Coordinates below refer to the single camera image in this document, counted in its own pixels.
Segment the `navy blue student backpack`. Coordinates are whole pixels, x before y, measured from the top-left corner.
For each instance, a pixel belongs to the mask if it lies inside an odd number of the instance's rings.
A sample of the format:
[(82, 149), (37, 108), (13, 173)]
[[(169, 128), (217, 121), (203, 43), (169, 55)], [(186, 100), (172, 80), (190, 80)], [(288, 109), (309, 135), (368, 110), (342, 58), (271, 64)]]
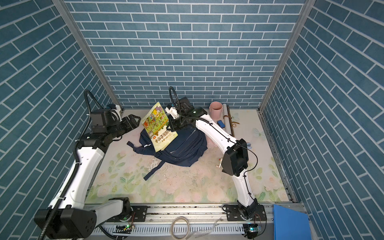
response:
[(181, 167), (190, 167), (204, 154), (208, 149), (206, 135), (193, 127), (187, 125), (185, 128), (176, 131), (178, 136), (162, 151), (155, 151), (155, 148), (150, 140), (148, 133), (145, 130), (141, 131), (139, 142), (142, 144), (135, 147), (133, 143), (127, 142), (135, 153), (141, 155), (154, 156), (161, 162), (153, 168), (144, 180), (148, 180), (157, 170), (165, 163), (169, 163)]

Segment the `colourful children's picture book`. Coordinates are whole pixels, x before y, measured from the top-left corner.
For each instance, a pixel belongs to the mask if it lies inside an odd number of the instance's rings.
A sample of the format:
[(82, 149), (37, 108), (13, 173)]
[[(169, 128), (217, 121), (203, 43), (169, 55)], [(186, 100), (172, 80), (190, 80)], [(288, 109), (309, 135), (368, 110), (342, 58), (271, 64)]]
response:
[(159, 102), (141, 120), (155, 152), (163, 151), (178, 136), (177, 132), (167, 130), (169, 123), (169, 118)]

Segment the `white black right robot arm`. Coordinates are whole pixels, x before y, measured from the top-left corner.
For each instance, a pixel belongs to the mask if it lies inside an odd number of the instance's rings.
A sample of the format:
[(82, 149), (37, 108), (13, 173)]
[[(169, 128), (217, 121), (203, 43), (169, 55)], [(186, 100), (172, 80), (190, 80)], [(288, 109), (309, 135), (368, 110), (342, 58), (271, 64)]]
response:
[(252, 192), (249, 178), (247, 176), (249, 150), (243, 139), (236, 139), (223, 130), (211, 116), (202, 108), (195, 108), (183, 97), (170, 97), (171, 103), (166, 107), (166, 113), (171, 117), (167, 126), (168, 130), (181, 130), (189, 124), (209, 137), (214, 144), (223, 152), (222, 172), (232, 177), (237, 195), (239, 212), (243, 219), (250, 220), (255, 217), (259, 203)]

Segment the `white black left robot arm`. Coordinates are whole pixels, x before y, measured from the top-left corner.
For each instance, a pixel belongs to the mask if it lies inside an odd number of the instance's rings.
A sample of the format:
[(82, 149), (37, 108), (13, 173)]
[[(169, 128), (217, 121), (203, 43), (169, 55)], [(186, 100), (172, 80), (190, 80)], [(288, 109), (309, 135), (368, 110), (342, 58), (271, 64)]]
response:
[(76, 140), (75, 161), (55, 198), (46, 209), (38, 210), (34, 221), (41, 228), (39, 239), (84, 239), (111, 218), (128, 222), (133, 217), (129, 198), (112, 198), (98, 207), (86, 207), (90, 186), (109, 145), (136, 129), (141, 118), (122, 117), (119, 107), (99, 109), (88, 114), (84, 132)]

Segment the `pink metal bucket cup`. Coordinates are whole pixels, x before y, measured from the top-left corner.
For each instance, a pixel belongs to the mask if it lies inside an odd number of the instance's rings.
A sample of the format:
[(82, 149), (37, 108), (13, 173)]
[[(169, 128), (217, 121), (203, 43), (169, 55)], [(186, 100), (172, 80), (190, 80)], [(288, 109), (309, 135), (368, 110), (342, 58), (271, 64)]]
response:
[(214, 101), (209, 106), (210, 116), (214, 121), (221, 118), (223, 112), (223, 105), (220, 102)]

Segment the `blue whiteboard eraser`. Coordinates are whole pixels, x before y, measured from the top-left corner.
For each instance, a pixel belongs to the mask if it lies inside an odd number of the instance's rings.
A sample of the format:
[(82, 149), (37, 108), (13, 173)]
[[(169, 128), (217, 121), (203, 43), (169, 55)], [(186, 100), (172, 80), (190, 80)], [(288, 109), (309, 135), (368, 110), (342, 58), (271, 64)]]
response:
[(218, 124), (222, 129), (224, 129), (224, 128), (226, 127), (226, 125), (223, 123), (222, 120), (217, 121), (217, 124)]

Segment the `rolled white paper scroll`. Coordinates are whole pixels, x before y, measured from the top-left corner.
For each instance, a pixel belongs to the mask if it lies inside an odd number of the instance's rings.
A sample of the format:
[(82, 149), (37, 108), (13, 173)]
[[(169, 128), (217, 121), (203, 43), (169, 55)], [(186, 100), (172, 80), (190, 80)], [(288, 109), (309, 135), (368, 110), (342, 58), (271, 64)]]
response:
[(225, 125), (224, 130), (235, 137), (235, 128), (240, 124), (239, 119), (235, 115), (231, 114), (230, 107), (227, 104), (223, 104), (223, 123)]

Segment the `blue folder corner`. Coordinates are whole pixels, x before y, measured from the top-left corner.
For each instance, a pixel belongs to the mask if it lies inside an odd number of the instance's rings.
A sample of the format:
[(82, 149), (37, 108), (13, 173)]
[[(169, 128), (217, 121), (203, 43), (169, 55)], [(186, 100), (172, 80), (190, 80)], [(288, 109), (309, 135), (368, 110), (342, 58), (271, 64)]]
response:
[(309, 217), (305, 213), (274, 205), (274, 240), (311, 240)]

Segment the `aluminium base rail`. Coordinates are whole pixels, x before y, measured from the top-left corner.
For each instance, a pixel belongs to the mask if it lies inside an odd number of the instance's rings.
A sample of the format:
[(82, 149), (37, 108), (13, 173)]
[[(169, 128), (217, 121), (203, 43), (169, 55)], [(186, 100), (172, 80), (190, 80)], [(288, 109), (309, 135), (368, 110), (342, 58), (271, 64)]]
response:
[[(245, 220), (236, 204), (132, 204), (128, 222), (111, 218), (94, 229), (92, 235), (106, 232), (112, 239), (173, 236), (192, 240), (206, 235), (240, 234), (246, 239), (274, 239), (274, 205), (261, 204), (256, 215)], [(279, 206), (305, 213), (302, 204)]]

